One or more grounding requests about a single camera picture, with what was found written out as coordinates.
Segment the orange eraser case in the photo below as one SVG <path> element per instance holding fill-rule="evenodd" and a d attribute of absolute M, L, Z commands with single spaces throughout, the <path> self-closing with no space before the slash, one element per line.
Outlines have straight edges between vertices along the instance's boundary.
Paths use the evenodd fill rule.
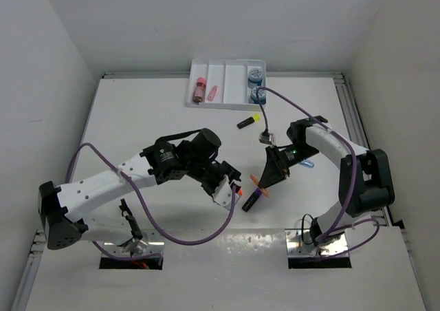
<path fill-rule="evenodd" d="M 269 194 L 269 192 L 266 190 L 266 189 L 264 189 L 264 188 L 261 188 L 260 186 L 259 186 L 259 180 L 258 180 L 258 178 L 255 176 L 255 175 L 250 175 L 250 179 L 251 179 L 251 181 L 255 184 L 255 186 L 256 186 L 256 189 L 255 189 L 255 193 L 258 193 L 260 196 L 264 196 L 264 197 L 269 197 L 270 196 L 270 194 Z"/>

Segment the pink eraser case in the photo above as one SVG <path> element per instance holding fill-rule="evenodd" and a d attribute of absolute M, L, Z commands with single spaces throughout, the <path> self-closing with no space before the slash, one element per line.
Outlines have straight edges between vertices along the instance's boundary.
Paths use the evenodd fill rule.
<path fill-rule="evenodd" d="M 218 86 L 214 85 L 208 93 L 207 101 L 212 102 L 217 95 Z"/>

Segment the blue tape roll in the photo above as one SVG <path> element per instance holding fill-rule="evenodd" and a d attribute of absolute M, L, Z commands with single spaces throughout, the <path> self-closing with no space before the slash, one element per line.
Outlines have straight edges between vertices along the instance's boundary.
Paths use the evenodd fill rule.
<path fill-rule="evenodd" d="M 261 86 L 263 84 L 264 73 L 260 67 L 252 67 L 248 71 L 247 83 L 249 88 Z"/>
<path fill-rule="evenodd" d="M 254 87 L 250 92 L 250 103 L 265 105 L 267 101 L 267 90 L 261 86 Z"/>

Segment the blue eraser case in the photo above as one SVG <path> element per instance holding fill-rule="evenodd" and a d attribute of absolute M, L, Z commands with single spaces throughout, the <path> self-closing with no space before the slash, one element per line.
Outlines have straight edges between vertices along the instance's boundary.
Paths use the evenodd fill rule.
<path fill-rule="evenodd" d="M 303 165 L 304 167 L 308 167 L 308 168 L 314 168 L 314 163 L 310 160 L 303 160 L 300 162 L 300 165 Z"/>

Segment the pink tube of pens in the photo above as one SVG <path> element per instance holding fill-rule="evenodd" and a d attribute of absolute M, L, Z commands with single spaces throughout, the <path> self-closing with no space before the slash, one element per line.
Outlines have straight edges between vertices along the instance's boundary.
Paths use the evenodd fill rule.
<path fill-rule="evenodd" d="M 204 101 L 205 92 L 206 79 L 199 77 L 196 81 L 196 85 L 192 93 L 192 101 L 196 104 L 202 103 Z"/>

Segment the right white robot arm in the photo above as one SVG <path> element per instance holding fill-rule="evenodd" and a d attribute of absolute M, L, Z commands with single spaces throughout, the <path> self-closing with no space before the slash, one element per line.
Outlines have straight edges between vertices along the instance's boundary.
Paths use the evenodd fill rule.
<path fill-rule="evenodd" d="M 395 201 L 388 156 L 381 149 L 370 150 L 342 137 L 322 116 L 292 122 L 287 137 L 290 145 L 265 149 L 265 168 L 256 182 L 261 191 L 286 180 L 292 166 L 319 153 L 339 171 L 338 201 L 311 222 L 309 236 L 314 246 Z"/>

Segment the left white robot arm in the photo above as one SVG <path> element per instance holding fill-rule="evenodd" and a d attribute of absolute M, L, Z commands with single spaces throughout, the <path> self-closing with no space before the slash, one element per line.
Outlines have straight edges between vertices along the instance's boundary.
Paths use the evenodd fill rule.
<path fill-rule="evenodd" d="M 38 188 L 38 214 L 47 247 L 60 250 L 81 240 L 110 242 L 137 256 L 144 236 L 127 204 L 121 203 L 118 220 L 98 219 L 93 211 L 131 192 L 146 208 L 141 189 L 185 176 L 200 183 L 215 204 L 233 212 L 240 197 L 241 172 L 217 161 L 220 146 L 217 134 L 207 128 L 162 136 L 118 166 L 105 160 L 108 170 L 90 178 L 61 185 L 43 183 Z"/>

